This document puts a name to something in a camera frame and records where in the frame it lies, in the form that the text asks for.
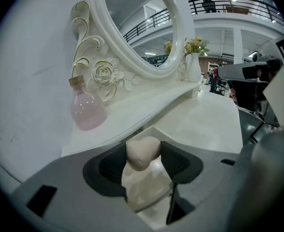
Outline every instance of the ceiling light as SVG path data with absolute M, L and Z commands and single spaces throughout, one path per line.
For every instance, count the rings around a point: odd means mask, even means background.
M 253 55 L 256 53 L 257 51 L 254 51 L 253 53 L 251 53 L 250 55 L 248 55 L 248 57 L 252 58 Z

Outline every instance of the person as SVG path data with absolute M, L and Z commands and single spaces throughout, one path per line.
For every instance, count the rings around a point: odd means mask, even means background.
M 211 93 L 215 93 L 217 87 L 218 77 L 217 77 L 217 67 L 213 68 L 213 73 L 211 75 Z

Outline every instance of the oval mirror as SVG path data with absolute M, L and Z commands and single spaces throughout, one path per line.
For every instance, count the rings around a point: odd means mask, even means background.
M 185 39 L 175 0 L 87 1 L 99 34 L 133 71 L 152 79 L 175 71 Z
M 106 0 L 106 4 L 115 26 L 133 50 L 155 68 L 162 67 L 173 40 L 170 13 L 163 0 Z

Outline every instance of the perfume bottle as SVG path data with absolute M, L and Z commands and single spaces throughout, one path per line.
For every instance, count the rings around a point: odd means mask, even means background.
M 73 89 L 71 117 L 82 131 L 91 130 L 101 125 L 107 118 L 107 112 L 102 99 L 94 92 L 87 93 L 82 75 L 69 79 Z

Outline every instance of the heart-shaped object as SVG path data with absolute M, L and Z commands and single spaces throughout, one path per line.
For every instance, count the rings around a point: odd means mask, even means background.
M 144 137 L 140 141 L 127 142 L 126 150 L 130 166 L 136 171 L 143 171 L 159 157 L 160 141 L 155 137 Z

